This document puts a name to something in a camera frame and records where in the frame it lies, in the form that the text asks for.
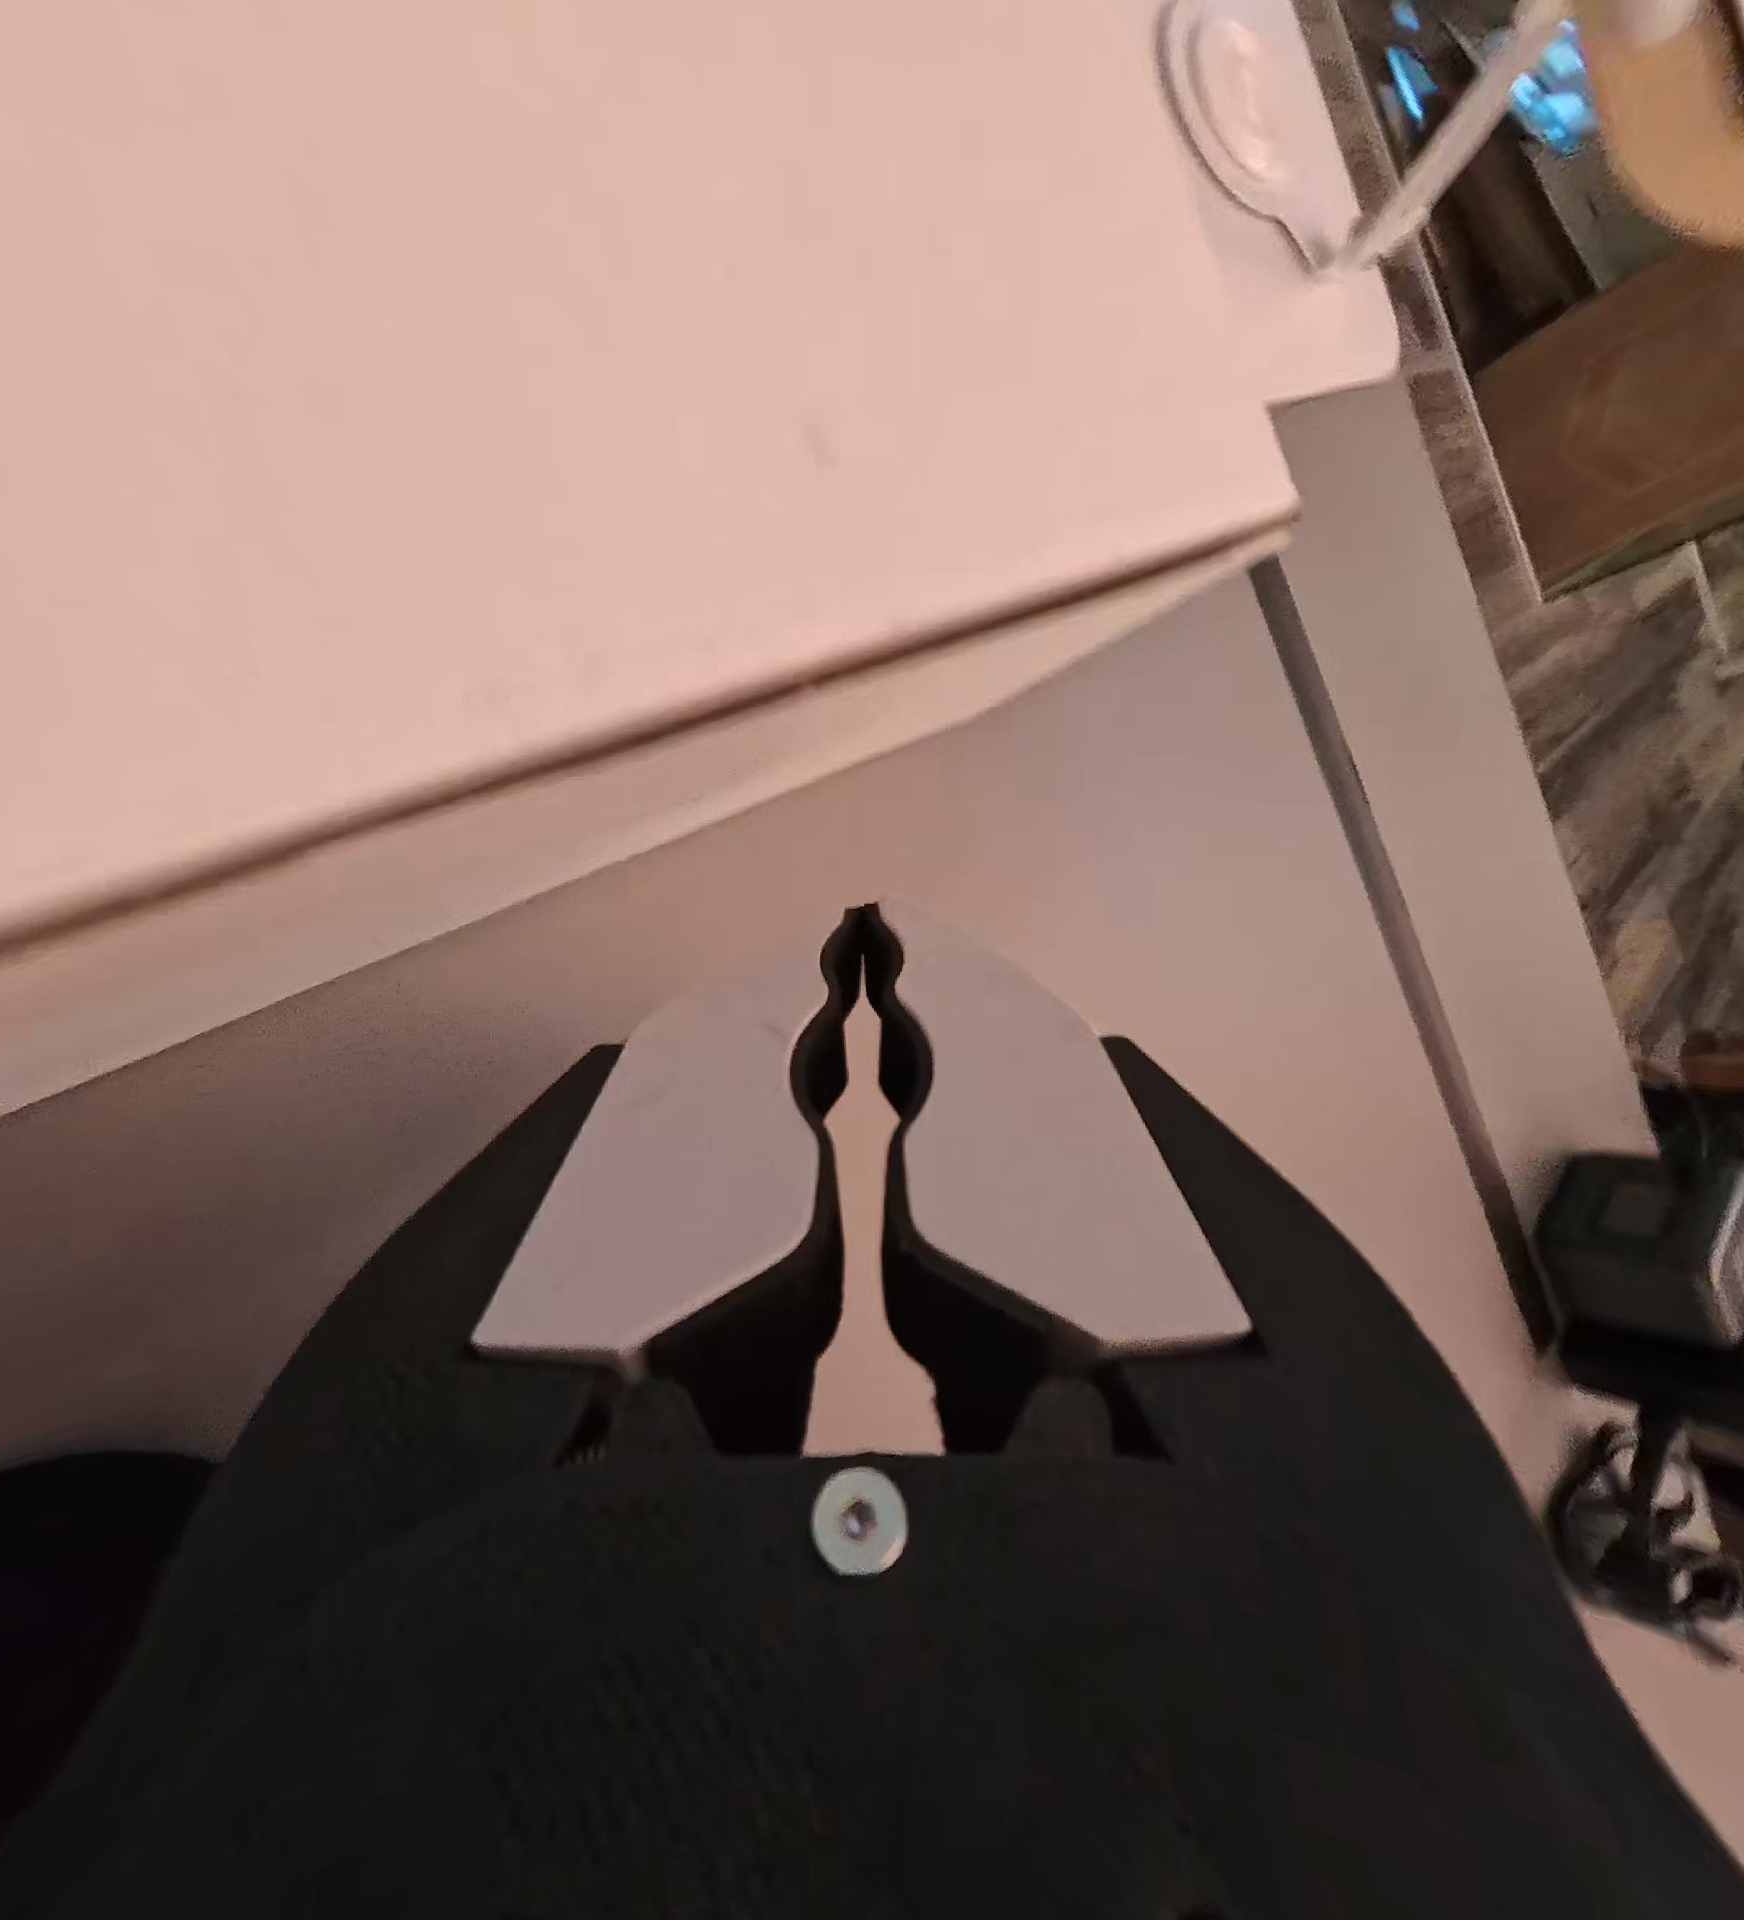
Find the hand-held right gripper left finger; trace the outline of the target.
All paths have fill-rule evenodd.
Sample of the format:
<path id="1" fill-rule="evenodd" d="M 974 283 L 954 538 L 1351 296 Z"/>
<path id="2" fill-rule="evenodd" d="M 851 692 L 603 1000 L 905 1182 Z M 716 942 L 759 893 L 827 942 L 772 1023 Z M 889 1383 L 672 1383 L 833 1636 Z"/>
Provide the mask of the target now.
<path id="1" fill-rule="evenodd" d="M 620 1044 L 470 1346 L 664 1380 L 718 1449 L 802 1449 L 844 1308 L 827 1117 L 864 909 L 666 1000 Z"/>

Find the brown cardboard box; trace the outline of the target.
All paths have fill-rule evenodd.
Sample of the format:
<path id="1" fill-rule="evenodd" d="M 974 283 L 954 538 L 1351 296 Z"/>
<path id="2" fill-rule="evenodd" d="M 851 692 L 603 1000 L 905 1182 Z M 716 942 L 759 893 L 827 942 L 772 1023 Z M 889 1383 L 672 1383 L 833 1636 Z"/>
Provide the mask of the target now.
<path id="1" fill-rule="evenodd" d="M 1683 244 L 1477 373 L 1536 590 L 1744 519 L 1744 251 Z"/>

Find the white sign stand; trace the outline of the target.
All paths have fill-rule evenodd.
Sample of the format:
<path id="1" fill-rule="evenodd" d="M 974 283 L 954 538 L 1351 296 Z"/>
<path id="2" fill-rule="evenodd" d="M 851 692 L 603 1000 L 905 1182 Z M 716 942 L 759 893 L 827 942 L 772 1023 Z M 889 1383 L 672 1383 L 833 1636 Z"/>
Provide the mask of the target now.
<path id="1" fill-rule="evenodd" d="M 1344 72 L 1350 105 L 1364 108 L 1356 60 L 1330 61 L 1315 46 L 1321 27 L 1307 26 L 1297 4 L 1158 4 L 1148 51 L 1266 404 L 1368 385 L 1398 369 L 1379 264 L 1413 241 L 1566 10 L 1517 4 L 1448 127 L 1364 207 L 1325 89 Z"/>

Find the wooden table with rounded corner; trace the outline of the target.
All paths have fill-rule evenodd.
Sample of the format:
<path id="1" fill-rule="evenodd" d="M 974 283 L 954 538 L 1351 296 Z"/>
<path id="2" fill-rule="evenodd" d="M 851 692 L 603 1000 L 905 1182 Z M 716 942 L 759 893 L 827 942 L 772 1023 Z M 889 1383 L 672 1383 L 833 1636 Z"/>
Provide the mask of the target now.
<path id="1" fill-rule="evenodd" d="M 1605 148 L 1641 207 L 1744 251 L 1744 2 L 1583 4 Z"/>

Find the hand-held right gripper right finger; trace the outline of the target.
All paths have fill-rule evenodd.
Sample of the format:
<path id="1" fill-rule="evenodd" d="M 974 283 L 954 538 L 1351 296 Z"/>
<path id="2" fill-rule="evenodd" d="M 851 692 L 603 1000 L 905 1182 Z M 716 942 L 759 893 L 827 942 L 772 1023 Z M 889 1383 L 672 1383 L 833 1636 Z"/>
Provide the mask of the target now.
<path id="1" fill-rule="evenodd" d="M 1034 976 L 871 906 L 883 1318 L 945 1449 L 1002 1449 L 1050 1380 L 1249 1340 L 1248 1308 L 1099 1033 Z"/>

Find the white cardboard box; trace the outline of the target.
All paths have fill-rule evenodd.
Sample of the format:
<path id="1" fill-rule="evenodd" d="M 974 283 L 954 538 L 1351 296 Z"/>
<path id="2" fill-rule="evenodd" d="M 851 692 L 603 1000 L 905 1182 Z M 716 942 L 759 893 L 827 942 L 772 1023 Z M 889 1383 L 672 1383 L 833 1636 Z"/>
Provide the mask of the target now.
<path id="1" fill-rule="evenodd" d="M 0 4 L 0 1117 L 1297 493 L 1120 4 Z"/>

